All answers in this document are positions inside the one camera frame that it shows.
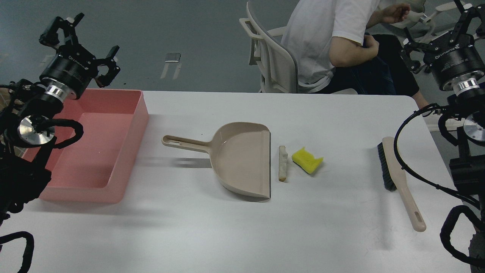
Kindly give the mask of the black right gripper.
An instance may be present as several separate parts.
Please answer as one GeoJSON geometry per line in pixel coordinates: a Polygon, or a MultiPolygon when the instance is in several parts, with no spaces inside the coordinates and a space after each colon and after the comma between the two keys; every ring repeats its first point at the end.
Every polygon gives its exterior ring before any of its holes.
{"type": "Polygon", "coordinates": [[[475,41],[485,38],[485,5],[464,8],[461,1],[454,3],[461,15],[451,31],[431,40],[427,36],[414,38],[408,27],[403,30],[401,59],[407,69],[412,73],[432,73],[442,91],[451,91],[458,81],[479,80],[484,76],[484,61],[475,41]],[[480,19],[480,25],[472,36],[467,31],[474,18],[480,19]],[[413,59],[414,52],[424,54],[423,60],[413,59]]]}

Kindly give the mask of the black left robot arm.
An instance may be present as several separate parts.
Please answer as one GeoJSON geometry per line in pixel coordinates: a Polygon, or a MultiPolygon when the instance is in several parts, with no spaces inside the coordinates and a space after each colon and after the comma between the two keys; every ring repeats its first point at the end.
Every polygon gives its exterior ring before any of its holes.
{"type": "Polygon", "coordinates": [[[6,89],[10,102],[1,110],[1,221],[19,213],[37,199],[52,178],[46,167],[52,151],[79,141],[83,126],[72,119],[57,119],[67,99],[78,100],[94,80],[98,87],[110,85],[120,72],[115,45],[97,58],[78,41],[75,28],[83,19],[55,17],[39,42],[56,52],[39,81],[21,79],[6,89]]]}

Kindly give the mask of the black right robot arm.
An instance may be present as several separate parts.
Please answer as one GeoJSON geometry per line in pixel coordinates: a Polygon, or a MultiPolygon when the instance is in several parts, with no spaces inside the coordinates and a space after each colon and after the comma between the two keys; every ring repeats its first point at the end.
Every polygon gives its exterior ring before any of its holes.
{"type": "Polygon", "coordinates": [[[438,129],[449,143],[458,148],[459,157],[449,166],[455,190],[432,183],[432,186],[464,202],[451,209],[440,232],[443,247],[459,261],[468,264],[473,273],[484,272],[484,155],[472,156],[469,143],[484,146],[484,61],[475,42],[484,38],[484,4],[466,7],[455,0],[436,7],[435,12],[457,8],[460,17],[453,29],[431,37],[433,30],[418,40],[404,29],[406,41],[400,56],[413,73],[422,66],[432,73],[442,91],[452,91],[447,105],[432,104],[419,113],[441,110],[438,129]],[[468,253],[451,244],[451,234],[460,216],[474,226],[468,253]]]}

